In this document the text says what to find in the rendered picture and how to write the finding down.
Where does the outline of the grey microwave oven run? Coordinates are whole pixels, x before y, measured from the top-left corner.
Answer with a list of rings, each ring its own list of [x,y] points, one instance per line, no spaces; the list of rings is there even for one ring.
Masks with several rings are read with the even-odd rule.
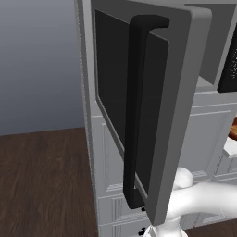
[[[196,91],[237,92],[237,0],[193,0],[185,5],[212,12]]]

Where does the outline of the grey microwave door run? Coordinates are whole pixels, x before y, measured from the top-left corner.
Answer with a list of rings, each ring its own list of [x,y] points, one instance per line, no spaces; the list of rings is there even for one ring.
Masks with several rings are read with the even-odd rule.
[[[146,39],[134,188],[152,225],[165,221],[212,13],[159,0],[92,0],[96,101],[124,164],[129,25],[169,19]]]

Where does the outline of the grey cabinet unit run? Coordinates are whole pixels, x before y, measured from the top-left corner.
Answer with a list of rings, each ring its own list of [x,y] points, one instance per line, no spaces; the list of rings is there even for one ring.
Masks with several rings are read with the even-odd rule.
[[[193,0],[159,0],[185,4]],[[74,0],[80,48],[81,87],[89,164],[94,192],[98,237],[143,237],[152,225],[144,208],[130,209],[123,193],[124,164],[96,101],[92,0]],[[177,168],[193,175],[193,185],[217,182],[223,147],[237,117],[237,92],[198,93],[195,88],[190,117]],[[203,217],[227,216],[192,213],[181,217],[185,231]]]

